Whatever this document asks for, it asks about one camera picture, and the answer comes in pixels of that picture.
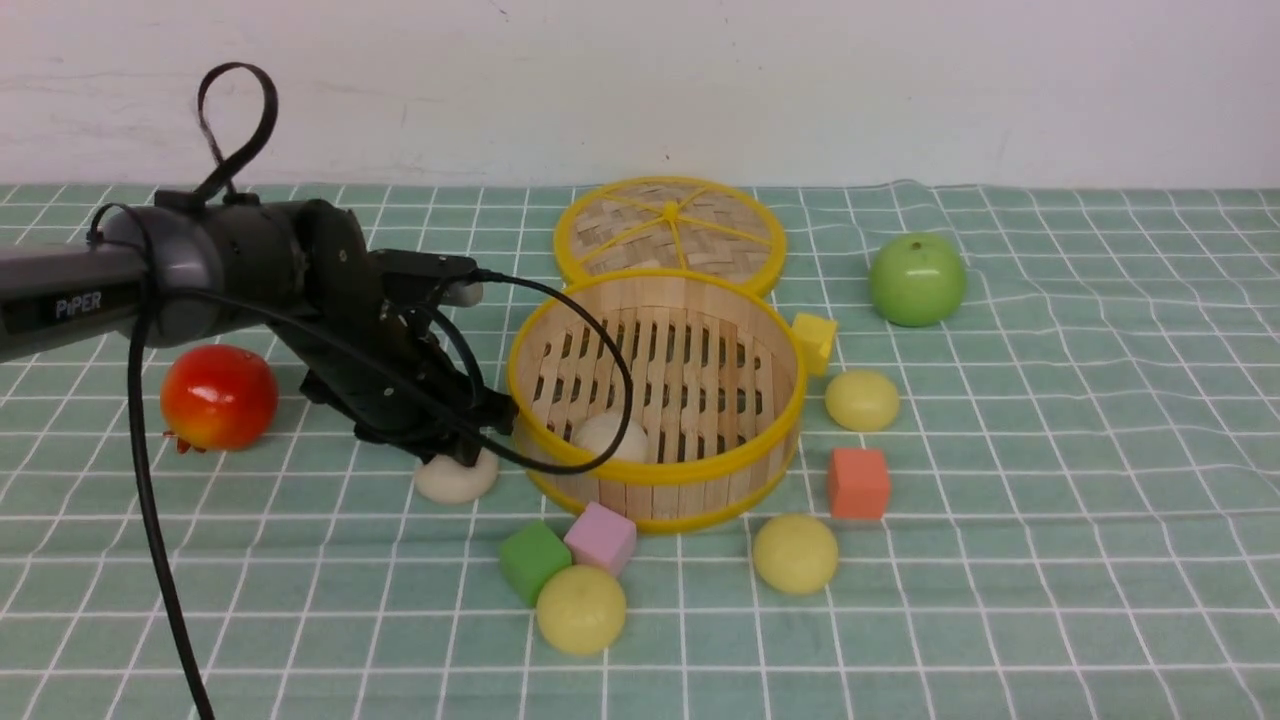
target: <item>yellow cube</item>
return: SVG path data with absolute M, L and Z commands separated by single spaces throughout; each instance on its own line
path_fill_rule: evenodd
M 800 341 L 804 351 L 805 369 L 812 377 L 827 374 L 827 364 L 831 361 L 831 348 L 836 343 L 835 320 L 819 318 L 808 313 L 796 313 L 791 322 L 791 332 Z

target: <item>fake apple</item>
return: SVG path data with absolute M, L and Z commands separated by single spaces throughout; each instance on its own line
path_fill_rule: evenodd
M 279 389 L 261 356 L 232 345 L 182 354 L 160 387 L 160 413 L 178 454 L 244 450 L 275 419 Z
M 960 307 L 968 272 L 947 238 L 906 233 L 879 249 L 869 281 L 872 306 L 882 318 L 919 328 L 941 323 Z

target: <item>orange cube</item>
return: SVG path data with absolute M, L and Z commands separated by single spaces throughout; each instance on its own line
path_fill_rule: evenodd
M 837 447 L 827 469 L 832 518 L 879 520 L 888 509 L 890 482 L 884 454 L 876 448 Z

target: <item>pink cube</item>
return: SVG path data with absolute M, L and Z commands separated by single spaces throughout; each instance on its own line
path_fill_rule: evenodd
M 591 502 L 564 534 L 564 544 L 573 553 L 573 562 L 594 565 L 617 578 L 636 551 L 636 524 Z

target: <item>toy block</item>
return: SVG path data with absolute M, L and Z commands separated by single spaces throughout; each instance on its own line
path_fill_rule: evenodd
M 831 363 L 831 348 L 836 345 L 835 320 L 819 318 L 808 313 L 796 313 L 791 322 L 791 332 L 800 342 L 804 352 L 804 366 L 810 375 L 818 378 L 827 374 L 827 365 Z
M 498 548 L 502 577 L 529 607 L 538 605 L 538 593 L 556 573 L 573 564 L 568 546 L 538 520 L 503 541 Z
M 879 450 L 837 447 L 827 470 L 832 518 L 878 520 L 888 509 L 890 478 Z
M 636 524 L 591 502 L 564 534 L 573 562 L 594 565 L 617 578 L 636 551 Z

